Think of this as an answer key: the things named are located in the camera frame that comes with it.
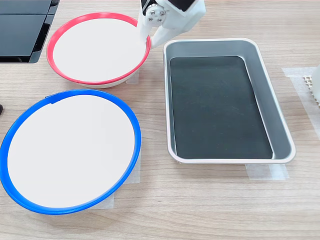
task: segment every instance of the black mat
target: black mat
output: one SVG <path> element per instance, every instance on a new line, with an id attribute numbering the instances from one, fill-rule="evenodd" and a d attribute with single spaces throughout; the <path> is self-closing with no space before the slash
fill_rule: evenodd
<path id="1" fill-rule="evenodd" d="M 272 158 L 253 88 L 240 57 L 173 58 L 170 70 L 179 157 Z"/>

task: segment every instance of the masking tape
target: masking tape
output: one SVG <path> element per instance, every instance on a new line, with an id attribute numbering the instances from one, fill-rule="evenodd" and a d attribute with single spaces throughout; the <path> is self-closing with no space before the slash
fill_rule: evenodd
<path id="1" fill-rule="evenodd" d="M 135 166 L 128 176 L 128 178 L 124 181 L 123 184 L 138 184 L 140 183 L 140 172 L 141 172 L 141 152 L 138 160 L 135 163 Z M 101 209 L 113 209 L 115 203 L 115 194 L 113 193 L 105 200 L 99 202 L 98 204 L 90 207 L 90 210 L 101 210 Z"/>
<path id="2" fill-rule="evenodd" d="M 320 108 L 304 79 L 305 76 L 311 76 L 316 68 L 317 67 L 292 67 L 283 68 L 282 70 L 285 76 L 290 78 L 311 124 L 320 139 Z"/>
<path id="3" fill-rule="evenodd" d="M 125 83 L 128 85 L 137 85 L 139 84 L 139 75 L 140 69 L 138 69 L 132 77 L 130 77 Z"/>
<path id="4" fill-rule="evenodd" d="M 286 180 L 289 178 L 285 164 L 246 164 L 250 180 Z"/>

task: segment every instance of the wood grain surface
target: wood grain surface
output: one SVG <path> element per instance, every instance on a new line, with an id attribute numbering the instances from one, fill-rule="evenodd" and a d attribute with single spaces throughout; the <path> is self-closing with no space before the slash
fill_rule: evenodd
<path id="1" fill-rule="evenodd" d="M 104 90 L 128 103 L 138 117 L 141 182 L 119 188 L 114 209 L 60 216 L 30 212 L 0 186 L 1 240 L 320 239 L 320 140 L 282 71 L 320 64 L 320 1 L 207 0 L 206 8 L 196 27 L 177 39 L 257 42 L 296 144 L 296 157 L 286 166 L 290 178 L 250 180 L 244 165 L 184 165 L 169 156 L 161 46 L 142 66 L 138 85 Z M 62 0 L 46 42 L 65 22 L 93 12 L 137 18 L 139 1 Z M 35 64 L 0 64 L 0 140 L 45 96 L 81 88 L 51 69 L 45 50 Z"/>

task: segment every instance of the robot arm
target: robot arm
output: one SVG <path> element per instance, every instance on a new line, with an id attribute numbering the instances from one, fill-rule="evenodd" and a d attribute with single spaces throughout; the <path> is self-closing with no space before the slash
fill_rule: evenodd
<path id="1" fill-rule="evenodd" d="M 137 28 L 146 41 L 153 27 L 152 48 L 190 31 L 205 15 L 204 0 L 141 0 Z"/>

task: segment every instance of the red bowl rim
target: red bowl rim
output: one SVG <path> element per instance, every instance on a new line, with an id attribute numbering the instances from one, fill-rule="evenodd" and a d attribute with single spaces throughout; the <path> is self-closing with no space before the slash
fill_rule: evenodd
<path id="1" fill-rule="evenodd" d="M 142 61 L 131 71 L 127 72 L 126 74 L 110 79 L 110 80 L 105 80 L 105 81 L 81 81 L 81 80 L 77 80 L 77 79 L 73 79 L 71 77 L 68 77 L 67 75 L 65 75 L 63 72 L 60 71 L 60 69 L 56 66 L 55 61 L 54 61 L 54 48 L 55 45 L 57 43 L 57 41 L 59 40 L 59 38 L 66 32 L 68 31 L 70 28 L 72 28 L 73 26 L 85 22 L 85 21 L 89 21 L 89 20 L 93 20 L 93 19 L 118 19 L 118 20 L 122 20 L 125 21 L 127 23 L 130 23 L 132 25 L 134 25 L 135 27 L 138 24 L 138 21 L 130 16 L 127 15 L 123 15 L 120 13 L 113 13 L 113 12 L 95 12 L 95 13 L 89 13 L 83 16 L 79 16 L 77 18 L 74 18 L 70 21 L 68 21 L 67 23 L 65 23 L 63 26 L 61 26 L 50 38 L 47 48 L 46 48 L 46 58 L 48 60 L 48 63 L 50 64 L 51 68 L 57 73 L 59 74 L 61 77 L 77 83 L 77 84 L 85 84 L 85 85 L 104 85 L 104 84 L 111 84 L 120 80 L 123 80 L 124 78 L 127 78 L 128 76 L 130 76 L 131 74 L 133 74 L 135 71 L 137 71 L 141 65 L 146 61 L 150 49 L 151 49 L 151 40 L 150 37 L 148 36 L 147 41 L 146 41 L 146 48 L 145 48 L 145 54 L 143 56 Z"/>

